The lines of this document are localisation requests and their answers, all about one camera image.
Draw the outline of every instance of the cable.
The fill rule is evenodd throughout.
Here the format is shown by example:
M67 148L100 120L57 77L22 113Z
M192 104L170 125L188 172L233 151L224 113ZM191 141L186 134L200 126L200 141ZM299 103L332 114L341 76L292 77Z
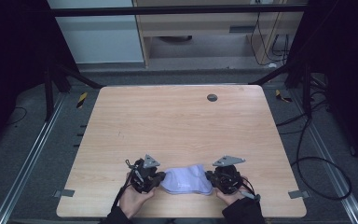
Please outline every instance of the cable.
M313 90L327 91L327 88L321 87L320 85L315 84L315 83L310 83L310 87Z
M134 165L131 165L129 160L126 160L126 163L129 166L129 168L131 169L131 171L130 171L129 175L127 176L126 182L124 183L123 187L121 187L120 190L118 191L118 194L115 198L115 201L113 202L111 210L113 210L115 207L117 207L118 201L120 200L120 198L123 195L126 188L131 186L131 184L128 184L128 183L130 182L130 179L132 178L132 175L135 172L136 167Z
M10 123L7 123L6 124L7 126L22 121L25 118L25 116L27 116L27 114L28 114L28 111L24 107L16 106L15 109L22 109L24 111L24 114L22 115L22 117L20 119L18 119L16 121L13 121L13 122L10 122Z
M283 49L275 49L275 45L277 43L278 37L279 37L279 35L275 35L274 42L272 42L271 52L273 55L275 55L277 57L281 57L282 54L277 54L276 51L286 53L286 55L287 55L287 52L289 52L290 50L286 46ZM286 45L286 42L288 42L288 41L289 41L289 35L286 35L285 45Z
M348 198L350 195L351 195L351 191L352 191L352 186L351 186L351 180L348 178L348 176L345 174L345 172L339 168L337 165L335 165L333 162L331 161L328 161L326 159L323 159L323 158L319 158L319 157L304 157L304 158L299 158L299 153L300 153L300 148L301 148L301 143L302 143L302 140L303 140L303 136L304 136L304 133L305 131L307 130L307 127L310 125L312 121L312 118L308 118L307 121L306 121L306 124L304 125L304 128L301 132L301 135L300 135L300 138L299 138L299 141L298 141L298 145L297 145L297 150L296 150L296 160L294 162L291 163L291 166L294 166L295 164L297 165L297 171L298 171L298 175L300 176L301 180L303 181L303 183L310 189L312 190L314 193L318 194L319 196L325 198L325 199L329 199L329 200L333 200L333 201L340 201L340 200L343 200L343 199L346 199ZM348 192L344 195L344 196L341 196L341 197L333 197L333 196L329 196L329 195L326 195L324 193L321 193L320 191L316 190L315 188L313 188L308 182L307 180L304 178L304 176L302 175L301 173L301 169L300 169L300 162L301 161L305 161L305 160L320 160L320 161L325 161L331 165L333 165L334 167L336 167L341 173L342 175L344 176L347 184L348 184Z
M311 86L312 87L315 87L319 90L322 90L322 91L327 91L327 86L322 83L321 80L319 80L318 78L316 77L313 77L313 76L310 76L310 79L311 79Z
M254 30L252 31L252 34L251 34L251 48L252 48L252 51L253 51L253 53L254 53L254 56L255 56L255 49L254 49L254 47L253 47L253 36L254 36L256 27L258 27L258 32L260 33L260 38L261 38L261 42L262 42L262 44L263 44L264 53L265 53L265 55L271 60L270 63L276 63L276 62L278 62L279 60L271 59L271 58L269 57L269 55L267 54L266 44L264 43L263 36L261 35L261 30L260 30L260 23L259 23L259 21L260 21L260 12L257 13L257 20L256 20L256 22L255 22L255 28L254 28ZM256 62L258 63L258 65L268 65L268 64L270 64L270 63L260 63L260 62L257 60L257 57L256 57L256 56L255 56L255 60L256 60Z
M322 94L322 95L326 95L326 92L325 91L315 91L315 92L313 92L311 95L310 95L310 97L312 97L312 96L314 96L314 95L316 95L316 94Z
M286 35L284 41L284 50L283 50L283 64L286 64L287 58L289 57L289 35Z
M284 64L285 64L285 61L284 61L284 60L285 60L284 55L285 55L285 54L282 54L282 56L281 56L281 65L284 65Z
M246 183L248 183L251 187L249 188L245 183L242 183L242 185L243 185L247 190L249 190L250 193L252 193L252 194L255 196L255 189L253 188L253 185L251 184L251 182L250 182L248 179L244 178L243 176L241 176L241 177L242 177L242 179L245 180Z
M299 130L299 131L290 132L290 133L302 133L302 129L301 129L301 130Z
M323 101L321 101L320 103L314 105L314 106L312 107L312 112L315 112L315 111L319 110L319 109L317 109L317 107L320 106L320 105L326 104L326 102L327 102L326 100L323 100ZM292 123L292 122L294 122L294 121L296 121L296 120L298 120L298 119L301 119L302 117L304 117L304 116L306 116L306 115L307 115L306 113L297 115L297 116L295 116L295 117L293 117L293 118L291 118L291 119L287 119L287 120L284 121L284 122L277 123L276 126L277 126L277 127L280 127L280 126L283 126L283 125Z

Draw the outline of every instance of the black cable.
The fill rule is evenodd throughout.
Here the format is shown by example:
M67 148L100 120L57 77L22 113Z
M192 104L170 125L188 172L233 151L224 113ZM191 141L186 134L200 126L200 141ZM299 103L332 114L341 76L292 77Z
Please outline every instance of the black cable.
M302 130L294 131L294 132L290 132L290 133L279 133L279 134L284 135L284 134L301 133L301 132L302 132Z
M264 53L266 54L266 56L270 59L269 55L267 54L267 49L266 49L266 44L264 43L264 39L263 39L263 36L261 35L261 30L260 30L260 12L257 13L257 20L255 22L255 28L254 30L252 31L252 34L251 34L251 48L252 48L252 51L254 53L254 56L255 56L255 49L253 47L253 35L255 33L255 29L256 27L258 27L258 32L260 33L260 38L261 38L261 42L263 44L263 48L264 48ZM274 60L274 59L270 59L271 62L269 63L260 63L258 60L257 60L257 57L255 56L255 61L257 62L258 65L268 65L270 63L276 63L278 62L279 60Z
M285 53L286 55L288 55L288 52L290 51L288 48L288 42L289 42L289 35L286 35L286 40L285 40L285 43L284 43L284 48L283 49L275 49L275 45L277 43L277 40L278 40L278 37L279 35L275 35L275 39L274 39L274 42L272 42L272 47L271 47L271 52L273 55L277 56L277 57L282 57L282 55Z
M129 166L129 168L131 169L131 171L130 171L129 175L127 176L126 182L124 183L123 187L121 187L120 190L118 191L118 194L115 198L115 201L113 202L111 210L113 210L115 207L117 207L118 201L120 200L120 198L123 195L126 188L131 186L131 184L128 184L128 183L130 182L130 179L132 178L133 173L135 173L136 167L134 165L131 165L129 160L126 160L126 163Z
M322 22L320 22L317 27L313 30L313 32L310 34L310 37L307 38L306 42L301 46L301 48L297 51L297 56L298 57L294 57L293 60L291 60L289 63L289 65L287 67L281 67L279 69L277 69L276 71L271 72L270 74L268 74L265 77L262 77L256 81L250 82L249 84L256 84L256 85L263 85L264 83L266 83L267 81L275 78L276 76L278 76L279 74L281 74L282 72L286 71L288 68L291 68L293 65L296 64L303 64L306 60L307 57L303 57L304 55L302 55L302 52L309 50L310 47L310 43L315 42L315 38L317 38L320 30L322 30L324 28L324 23L330 18L331 14L333 14L333 12L335 11L337 5L338 5L339 1L335 1L335 4L332 6L332 8L329 10L329 12L327 13L327 15L323 18Z
M320 85L318 85L316 83L310 83L310 87L313 88L314 90L327 91L326 87L321 87Z
M301 143L302 143L302 140L303 140L303 136L304 136L304 133L305 131L307 130L307 127L310 125L312 121L312 118L308 118L307 121L306 121L306 124L304 125L304 128L301 132L301 135L300 135L300 138L299 138L299 141L298 141L298 145L297 145L297 149L296 149L296 160L294 162L291 163L291 166L294 166L295 164L297 165L297 171L298 171L298 175L300 176L301 180L304 182L304 184L310 189L312 190L314 193L318 194L319 196L325 198L325 199L329 199L329 200L333 200L333 201L340 201L340 200L343 200L343 199L346 199L348 198L350 195L351 195L351 190L352 190L352 186L351 186L351 180L348 178L348 176L345 174L345 172L339 168L337 165L335 165L333 162L331 161L328 161L326 159L323 159L323 158L319 158L319 157L304 157L304 158L299 158L299 153L300 153L300 149L301 149ZM326 195L326 194L323 194L321 193L320 191L316 190L315 188L313 188L308 182L307 180L304 178L304 176L302 175L301 173L301 169L300 169L300 162L301 161L305 161L305 160L320 160L320 161L325 161L331 165L333 165L334 167L336 167L341 173L342 175L344 176L345 180L347 181L347 184L348 184L348 192L344 195L344 196L341 196L341 197L333 197L333 196L329 196L329 195Z
M324 90L324 91L327 90L327 86L324 83L322 83L322 81L320 81L318 78L313 77L313 76L310 76L310 78L311 78L311 81L314 83L314 85L318 86L319 89Z
M326 95L326 92L325 91L315 91L315 92L313 92L311 95L310 95L310 97L312 97L312 96L314 96L314 95L316 95L316 94L322 94L322 95Z
M24 111L24 114L22 115L22 117L20 119L10 122L10 123L7 123L6 125L12 125L12 124L18 123L18 122L22 121L25 118L25 116L27 116L27 114L28 114L28 111L24 107L16 106L15 109L22 109Z
M318 110L317 107L320 106L320 105L326 104L326 102L327 102L326 100L323 100L323 101L321 101L320 103L314 105L314 106L312 107L312 112L317 111L317 110ZM291 119L287 119L286 121L283 121L283 122L281 122L281 123L277 123L276 126L277 126L277 127L280 127L280 126L283 126L283 125L292 123L292 122L294 122L294 121L296 121L296 120L298 120L298 119L301 119L302 117L304 117L304 116L306 116L306 115L307 115L306 113L297 115L297 116L295 116L295 117L293 117L293 118L291 118Z
M247 190L249 190L249 192L250 192L251 194L253 194L253 195L255 196L255 189L254 189L253 185L251 184L251 182L250 182L248 179L244 178L244 177L242 177L242 179L245 180L246 183L248 183L251 187L249 188L249 187L248 187L246 184L244 184L244 183L242 183L242 185L243 185Z

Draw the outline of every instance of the metal frame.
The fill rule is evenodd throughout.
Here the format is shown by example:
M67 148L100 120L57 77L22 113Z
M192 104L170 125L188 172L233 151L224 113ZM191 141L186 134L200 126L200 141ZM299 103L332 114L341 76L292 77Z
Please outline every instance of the metal frame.
M26 13L54 17L124 16L156 14L201 14L201 13L248 13L248 12L296 12L316 10L321 6L307 4L271 5L224 5L224 6L175 6L175 7L97 7L63 8L51 10L26 10Z
M289 92L293 96L293 100L294 102L296 102L298 110L301 113L304 113L305 111L301 104L301 96L299 95L299 93L296 90L289 90ZM333 157L328 152L327 146L324 144L324 140L320 136L318 129L313 122L310 124L310 137L315 144L315 148L319 156L323 159L334 162ZM342 173L329 164L325 164L324 169L329 175L330 181L333 184L337 195L345 195L345 193L348 192L348 185ZM342 200L341 202L345 210L347 211L348 217L351 219L351 222L358 224L358 202L356 201L354 195L351 194L348 198Z
M59 116L63 101L65 100L66 93L60 93L56 105L55 105L55 112L52 114L51 119L46 121L40 131L39 135L37 136L33 147L31 148L30 153L28 154L27 159L25 160L24 164L21 167L19 174L16 177L10 191L8 192L5 200L2 202L0 206L0 224L7 223L11 212L13 211L14 207L16 206L17 200L20 198L22 191L25 187L25 184L28 181L31 172L36 165L37 159L39 158L40 152L45 145L48 136Z

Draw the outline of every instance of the wooden table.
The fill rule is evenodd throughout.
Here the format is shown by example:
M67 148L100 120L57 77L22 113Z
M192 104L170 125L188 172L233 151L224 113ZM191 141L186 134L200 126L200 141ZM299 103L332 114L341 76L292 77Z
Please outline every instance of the wooden table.
M215 102L208 94L217 95ZM245 158L237 169L261 195L264 217L303 217L298 190L263 90L259 86L105 87L92 111L65 189L60 217L105 217L126 173L150 154L172 167L212 163L223 155ZM158 188L137 217L221 217L215 195L171 195Z

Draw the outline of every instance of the white cabinet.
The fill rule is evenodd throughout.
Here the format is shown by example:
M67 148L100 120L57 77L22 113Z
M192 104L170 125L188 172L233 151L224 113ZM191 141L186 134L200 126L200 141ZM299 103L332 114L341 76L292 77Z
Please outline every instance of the white cabinet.
M250 5L253 0L132 0L137 7L157 6L219 6ZM269 0L266 3L295 4L308 0ZM177 15L140 15L137 17L145 63L148 64L151 38L171 35L228 35L231 28L242 27L252 37L250 42L255 57L261 63L268 62L266 52L272 46L275 35L294 35L302 12L260 13L204 13Z
M131 0L48 0L51 8L132 7ZM134 16L57 18L76 63L143 63Z

